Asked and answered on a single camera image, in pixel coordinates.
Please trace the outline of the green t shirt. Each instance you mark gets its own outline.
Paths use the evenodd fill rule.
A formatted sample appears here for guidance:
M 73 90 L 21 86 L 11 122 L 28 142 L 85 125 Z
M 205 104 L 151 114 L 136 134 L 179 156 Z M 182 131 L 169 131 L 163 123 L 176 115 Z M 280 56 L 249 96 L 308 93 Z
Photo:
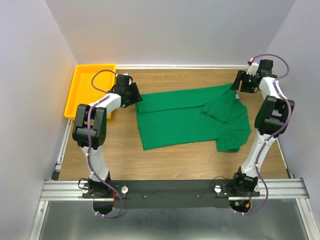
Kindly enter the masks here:
M 231 84 L 143 94 L 136 119 L 144 150 L 215 141 L 237 152 L 249 139 L 248 110 Z

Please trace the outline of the yellow plastic tray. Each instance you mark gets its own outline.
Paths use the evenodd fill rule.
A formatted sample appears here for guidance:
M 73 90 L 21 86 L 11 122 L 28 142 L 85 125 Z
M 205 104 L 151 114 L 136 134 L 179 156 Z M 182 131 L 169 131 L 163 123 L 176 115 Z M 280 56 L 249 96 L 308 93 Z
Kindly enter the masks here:
M 64 116 L 74 120 L 80 104 L 91 104 L 104 97 L 105 93 L 94 89 L 91 85 L 93 76 L 101 71 L 94 79 L 94 85 L 104 91 L 109 91 L 115 84 L 116 64 L 79 64 L 75 67 L 70 90 L 64 110 Z

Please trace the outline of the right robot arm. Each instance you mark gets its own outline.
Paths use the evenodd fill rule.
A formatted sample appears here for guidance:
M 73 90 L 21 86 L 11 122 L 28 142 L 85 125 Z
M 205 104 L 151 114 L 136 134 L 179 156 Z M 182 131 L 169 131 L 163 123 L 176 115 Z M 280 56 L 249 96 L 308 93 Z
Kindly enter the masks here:
M 272 144 L 283 134 L 291 119 L 295 102 L 288 99 L 279 86 L 280 77 L 273 74 L 274 62 L 266 58 L 256 62 L 252 57 L 247 71 L 237 73 L 231 90 L 253 94 L 261 91 L 263 103 L 254 122 L 255 138 L 249 154 L 234 174 L 230 191 L 235 196 L 246 196 L 254 192 L 261 179 L 260 170 Z

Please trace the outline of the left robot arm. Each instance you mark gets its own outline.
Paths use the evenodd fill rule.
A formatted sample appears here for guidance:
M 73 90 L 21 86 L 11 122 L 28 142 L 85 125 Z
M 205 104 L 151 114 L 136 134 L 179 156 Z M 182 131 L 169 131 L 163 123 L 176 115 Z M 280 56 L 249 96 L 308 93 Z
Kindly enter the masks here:
M 77 107 L 72 139 L 81 148 L 89 168 L 87 183 L 81 188 L 84 194 L 101 198 L 114 194 L 110 171 L 105 164 L 103 145 L 107 137 L 107 115 L 114 110 L 126 108 L 143 100 L 137 84 L 128 73 L 115 74 L 115 84 L 105 91 L 94 85 L 101 70 L 91 79 L 95 90 L 104 93 L 99 100 Z

